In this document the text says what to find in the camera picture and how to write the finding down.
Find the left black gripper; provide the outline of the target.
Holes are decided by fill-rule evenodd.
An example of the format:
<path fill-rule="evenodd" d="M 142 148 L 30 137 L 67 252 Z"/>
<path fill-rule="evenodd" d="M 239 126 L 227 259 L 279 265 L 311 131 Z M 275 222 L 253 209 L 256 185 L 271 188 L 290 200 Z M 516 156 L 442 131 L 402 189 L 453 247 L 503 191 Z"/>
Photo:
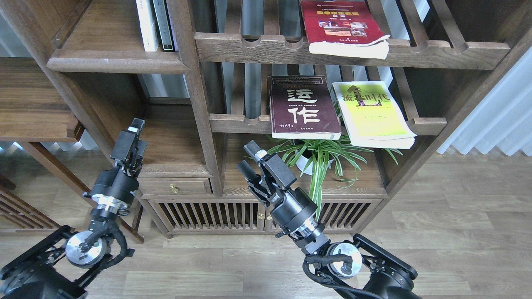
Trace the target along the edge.
<path fill-rule="evenodd" d="M 97 202 L 98 209 L 126 209 L 134 201 L 139 187 L 137 177 L 148 145 L 140 140 L 144 125 L 144 120 L 134 118 L 128 129 L 120 132 L 111 152 L 114 168 L 101 172 L 91 191 L 83 193 L 83 197 Z"/>

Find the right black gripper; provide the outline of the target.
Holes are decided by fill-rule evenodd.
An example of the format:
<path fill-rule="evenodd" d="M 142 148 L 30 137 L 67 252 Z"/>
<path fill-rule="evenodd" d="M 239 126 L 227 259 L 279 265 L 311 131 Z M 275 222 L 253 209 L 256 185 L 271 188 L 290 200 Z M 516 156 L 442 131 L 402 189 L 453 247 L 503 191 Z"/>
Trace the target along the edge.
<path fill-rule="evenodd" d="M 266 207 L 283 231 L 319 231 L 314 220 L 317 206 L 310 197 L 297 188 L 291 189 L 296 176 L 276 154 L 268 154 L 254 140 L 244 145 L 251 159 L 258 163 L 262 172 L 257 174 L 245 160 L 237 168 L 249 182 L 250 192 Z"/>

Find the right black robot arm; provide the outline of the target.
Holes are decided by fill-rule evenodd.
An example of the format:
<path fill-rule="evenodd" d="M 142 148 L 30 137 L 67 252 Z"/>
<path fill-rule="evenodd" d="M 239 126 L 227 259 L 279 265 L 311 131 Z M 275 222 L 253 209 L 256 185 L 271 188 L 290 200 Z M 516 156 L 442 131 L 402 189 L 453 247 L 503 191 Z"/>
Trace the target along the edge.
<path fill-rule="evenodd" d="M 332 243 L 324 225 L 314 219 L 317 205 L 302 189 L 291 189 L 296 177 L 276 154 L 268 154 L 251 141 L 244 149 L 258 164 L 255 173 L 247 161 L 238 169 L 249 190 L 267 208 L 281 228 L 305 254 L 303 271 L 310 280 L 333 288 L 347 299 L 416 299 L 413 267 L 361 234 Z"/>

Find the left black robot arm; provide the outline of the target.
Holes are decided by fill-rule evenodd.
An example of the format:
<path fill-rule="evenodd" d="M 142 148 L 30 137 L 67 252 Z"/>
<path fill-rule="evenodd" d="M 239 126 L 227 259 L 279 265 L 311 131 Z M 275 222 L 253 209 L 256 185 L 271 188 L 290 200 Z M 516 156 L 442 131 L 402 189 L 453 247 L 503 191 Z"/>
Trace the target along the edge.
<path fill-rule="evenodd" d="M 140 140 L 144 125 L 135 118 L 120 132 L 111 153 L 114 167 L 101 172 L 84 193 L 97 204 L 88 229 L 72 232 L 64 225 L 2 268 L 5 299 L 84 299 L 97 275 L 133 256 L 118 221 L 128 214 L 139 188 L 147 146 Z"/>

